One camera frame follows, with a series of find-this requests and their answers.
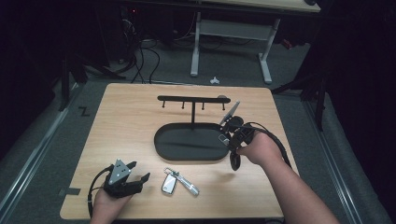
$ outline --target person's left hand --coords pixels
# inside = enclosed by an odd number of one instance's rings
[[[132,196],[117,199],[109,196],[103,189],[99,189],[93,202],[91,224],[107,224],[114,221]]]

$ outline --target black tray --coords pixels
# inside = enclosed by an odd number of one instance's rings
[[[217,161],[228,154],[219,140],[224,134],[216,123],[170,123],[154,136],[157,153],[169,161]]]

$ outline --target table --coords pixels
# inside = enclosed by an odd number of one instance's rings
[[[262,1],[262,0],[200,0],[199,4],[215,3],[226,5],[238,5],[245,7],[268,7],[280,10],[293,10],[302,12],[320,12],[318,5],[309,6],[304,0],[281,0],[281,1]],[[201,20],[201,13],[197,13],[195,25],[195,43],[191,60],[191,76],[197,77],[199,70],[199,48],[200,35],[218,35],[245,39],[265,41],[265,47],[258,58],[262,68],[262,76],[266,84],[271,84],[271,74],[268,69],[267,57],[278,29],[280,19],[276,18],[271,25],[257,25],[229,21]]]
[[[265,88],[109,84],[97,111],[82,151],[70,188],[79,195],[66,195],[61,210],[64,219],[88,219],[87,195],[93,178],[110,163],[121,159],[137,161],[129,181],[150,172],[141,193],[126,205],[119,218],[232,218],[283,217],[276,196],[263,170],[242,157],[241,167],[232,170],[229,158],[219,161],[167,161],[154,146],[154,134],[163,125],[191,121],[191,105],[158,101],[158,95],[218,97],[225,95],[229,104],[198,105],[195,122],[219,123],[236,101],[235,116],[245,122],[264,125],[283,143],[297,171],[288,139],[270,90]],[[172,196],[162,193],[165,167],[180,171],[199,190],[194,197],[180,183]],[[96,182],[99,187],[105,175]]]

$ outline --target white key fob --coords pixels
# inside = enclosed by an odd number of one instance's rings
[[[172,175],[168,174],[163,181],[163,192],[167,194],[173,194],[177,179]]]

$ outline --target gray carpet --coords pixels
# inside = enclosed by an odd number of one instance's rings
[[[216,47],[217,44],[203,44],[198,77],[190,77],[191,46],[174,45],[172,48],[161,44],[155,46],[152,49],[160,55],[161,60],[152,79],[155,82],[211,85],[210,79],[216,77],[220,81],[220,86],[273,89],[293,80],[309,49],[309,46],[302,46],[287,50],[282,46],[274,45],[268,58],[273,84],[268,86],[263,82],[255,52],[262,46],[262,42],[249,42],[246,45],[223,44],[218,49],[209,49]],[[147,42],[145,45],[150,46],[152,43]],[[145,63],[141,74],[145,82],[148,82],[149,74],[157,63],[157,56],[149,50],[143,50],[143,53]],[[112,68],[116,69],[120,66],[122,65],[114,64]],[[135,68],[126,72],[125,82],[130,82],[135,73]],[[110,82],[116,80],[90,75],[86,85],[73,91],[76,97],[67,108],[67,114],[53,135],[43,161],[16,204],[8,223],[88,223],[86,220],[62,220],[59,212],[64,201],[63,189],[67,189],[70,184],[101,97]],[[59,116],[57,111],[61,104],[59,85],[55,91],[56,99],[0,162],[2,198],[7,195],[22,166],[40,144],[51,123]],[[292,91],[275,95],[275,101],[301,177],[331,208],[341,223],[350,223],[326,165],[316,128],[312,125],[312,118],[307,114],[304,103]],[[362,223],[391,223],[356,161],[328,98],[326,104],[323,134],[350,189]],[[89,116],[81,116],[82,107],[86,107],[85,114]]]

